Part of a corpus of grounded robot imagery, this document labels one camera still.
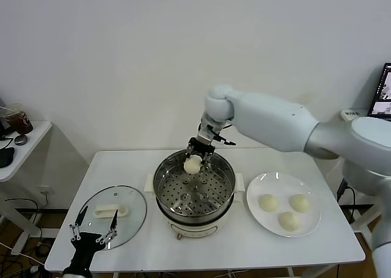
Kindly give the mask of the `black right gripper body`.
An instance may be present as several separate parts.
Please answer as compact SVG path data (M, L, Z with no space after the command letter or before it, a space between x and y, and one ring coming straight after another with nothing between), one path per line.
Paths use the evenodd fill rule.
M192 149L192 155L204 156L205 153L214 153L215 147L210 144L204 144L196 138L190 138L187 148Z

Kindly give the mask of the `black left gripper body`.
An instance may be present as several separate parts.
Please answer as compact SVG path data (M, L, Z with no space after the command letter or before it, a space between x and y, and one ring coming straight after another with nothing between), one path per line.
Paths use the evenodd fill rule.
M98 251L104 249L104 244L97 242L97 239L101 237L97 233L80 233L80 240L72 241L72 245L75 248L75 253L71 259L69 267L66 271L88 271L94 255Z

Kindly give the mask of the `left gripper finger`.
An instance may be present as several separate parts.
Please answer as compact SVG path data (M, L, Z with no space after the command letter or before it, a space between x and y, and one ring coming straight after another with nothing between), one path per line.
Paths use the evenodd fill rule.
M73 224L70 224L70 230L72 233L72 238L71 238L72 241L79 241L81 239L79 228L84 220L84 217L86 215L87 210L88 210L88 207L84 207L77 215L75 222Z
M98 227L95 230L98 237L96 238L95 243L100 248L110 248L110 242L117 236L117 213L118 211L115 212L109 226L107 222L98 223Z

